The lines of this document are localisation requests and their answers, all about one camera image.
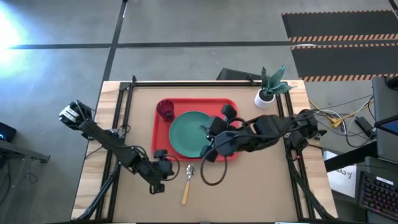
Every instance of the black floor mat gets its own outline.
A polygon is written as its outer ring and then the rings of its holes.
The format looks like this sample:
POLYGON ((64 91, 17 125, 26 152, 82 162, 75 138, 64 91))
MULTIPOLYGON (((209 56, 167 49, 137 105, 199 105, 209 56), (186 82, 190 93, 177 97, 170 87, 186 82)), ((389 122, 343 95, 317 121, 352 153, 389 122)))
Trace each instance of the black floor mat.
POLYGON ((292 42, 398 39, 392 11, 282 13, 292 42))
POLYGON ((398 44, 296 46, 291 49, 298 77, 305 82, 398 76, 398 44))

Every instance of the table frame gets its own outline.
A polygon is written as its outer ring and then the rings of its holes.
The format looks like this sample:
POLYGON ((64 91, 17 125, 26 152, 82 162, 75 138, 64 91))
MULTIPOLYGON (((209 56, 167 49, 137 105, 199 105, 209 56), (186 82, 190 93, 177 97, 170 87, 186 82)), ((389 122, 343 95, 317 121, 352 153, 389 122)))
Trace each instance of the table frame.
MULTIPOLYGON (((131 108, 131 101, 132 101, 132 91, 134 89, 134 87, 154 87, 154 86, 260 86, 261 83, 257 82, 257 81, 253 81, 250 80, 249 81, 238 81, 238 82, 209 82, 209 81, 171 81, 171 82, 137 82, 135 76, 133 76, 132 81, 131 82, 121 82, 119 85, 119 93, 118 93, 118 99, 116 102, 116 107, 115 107, 115 113, 114 113, 114 119, 113 119, 113 128, 117 128, 118 127, 118 121, 119 121, 119 115, 121 112, 121 108, 122 108, 122 101, 123 101, 123 95, 125 92, 127 92, 127 102, 126 102, 126 107, 125 107, 125 116, 123 119, 123 124, 122 125, 126 125, 128 123, 128 114, 130 114, 130 108, 131 108)), ((278 112, 279 112, 279 116, 281 118, 284 117, 284 109, 282 106, 282 98, 278 95, 277 97, 277 106, 278 106, 278 112)), ((287 104, 287 110, 289 113, 289 116, 293 115, 293 107, 292 107, 292 102, 290 99, 290 95, 289 93, 285 94, 285 99, 286 99, 286 104, 287 104)), ((288 166, 290 165, 289 163, 291 162, 291 164, 293 164, 292 161, 290 161, 289 159, 292 158, 292 150, 286 147, 285 144, 285 150, 287 153, 287 162, 288 162, 288 166)), ((117 191, 118 191, 118 182, 119 182, 119 172, 120 169, 115 169, 115 175, 114 175, 114 179, 113 179, 113 185, 112 185, 112 191, 111 191, 111 196, 110 196, 110 200, 109 200, 109 208, 108 208, 108 214, 106 216, 106 218, 102 218, 102 214, 103 214, 103 205, 104 205, 104 195, 106 193, 106 191, 109 189, 110 184, 107 184, 107 180, 109 178, 112 178, 113 174, 111 175, 111 177, 109 177, 109 171, 111 168, 111 163, 112 163, 112 152, 111 151, 107 151, 107 155, 106 155, 106 161, 105 161, 105 165, 104 165, 104 171, 103 171, 103 178, 102 178, 102 182, 101 182, 101 190, 100 190, 100 197, 97 195, 97 197, 95 198, 95 200, 98 200, 99 202, 97 203, 97 205, 95 207, 91 207, 93 210, 96 209, 96 215, 95 215, 95 219, 90 220, 90 216, 85 217, 84 220, 71 220, 71 223, 112 223, 113 221, 113 214, 114 214, 114 207, 115 207, 115 203, 116 203, 116 195, 117 195, 117 191)), ((311 193, 309 186, 308 186, 308 178, 307 178, 307 173, 305 170, 305 164, 304 164, 304 160, 303 160, 303 156, 302 156, 302 152, 301 151, 297 151, 296 155, 300 155, 300 158, 298 159, 298 166, 300 168, 300 182, 304 183, 304 186, 307 187, 308 191, 307 193, 309 194, 309 197, 312 197, 312 199, 315 198, 315 196, 311 193)), ((307 209, 308 209, 308 216, 309 218, 304 218, 303 217, 303 210, 302 210, 302 205, 301 205, 301 201, 300 201, 300 195, 299 195, 299 189, 297 186, 297 181, 294 179, 294 177, 292 176, 292 171, 289 169, 289 174, 290 174, 290 179, 291 179, 291 184, 292 184, 292 192, 294 195, 294 200, 295 200, 295 208, 296 208, 296 212, 297 212, 297 218, 298 218, 298 222, 305 222, 305 223, 349 223, 349 222, 343 222, 343 221, 339 221, 339 220, 328 220, 328 217, 323 217, 326 219, 316 219, 315 218, 315 212, 313 209, 313 205, 310 203, 310 200, 308 198, 308 195, 305 194, 305 199, 306 199, 306 204, 307 204, 307 209)))

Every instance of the wooden table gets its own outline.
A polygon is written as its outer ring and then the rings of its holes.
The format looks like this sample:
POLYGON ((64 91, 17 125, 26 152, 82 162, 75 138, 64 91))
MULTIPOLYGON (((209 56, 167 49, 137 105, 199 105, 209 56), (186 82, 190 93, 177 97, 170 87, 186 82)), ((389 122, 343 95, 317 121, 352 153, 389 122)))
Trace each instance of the wooden table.
MULTIPOLYGON (((287 82, 291 86, 297 86, 297 88, 294 88, 290 91, 290 97, 294 113, 298 113, 303 109, 309 109, 310 105, 308 102, 308 96, 305 90, 304 82, 301 80, 291 80, 287 82)), ((96 112, 95 120, 98 123, 98 125, 101 126, 103 129, 109 129, 112 126, 114 109, 116 106, 116 99, 118 97, 119 85, 120 82, 104 82, 103 88, 101 90, 101 95, 99 98, 98 109, 96 112)), ((284 107, 285 116, 288 116, 287 105, 284 99, 285 98, 282 97, 282 105, 284 107)), ((100 145, 96 141, 90 142, 88 145, 87 154, 94 151, 99 146, 100 145)), ((79 215, 81 215, 85 211, 86 207, 94 199, 95 195, 98 193, 101 185, 101 178, 103 175, 103 166, 105 162, 105 157, 106 157, 106 151, 104 149, 101 149, 98 152, 92 154, 85 161, 81 173, 80 184, 76 194, 76 200, 72 212, 72 218, 76 218, 79 215)), ((323 163, 321 151, 315 147, 307 147, 303 151, 303 158, 306 165, 306 171, 311 191, 315 194, 319 202, 326 208, 326 210, 334 217, 337 217, 336 208, 331 194, 331 189, 326 174, 325 165, 323 163)), ((300 198, 301 198, 303 212, 305 214, 304 216, 307 217, 308 211, 305 205, 305 197, 301 190, 300 190, 300 198)), ((105 198, 103 215, 106 215, 107 211, 108 211, 108 197, 105 198)))

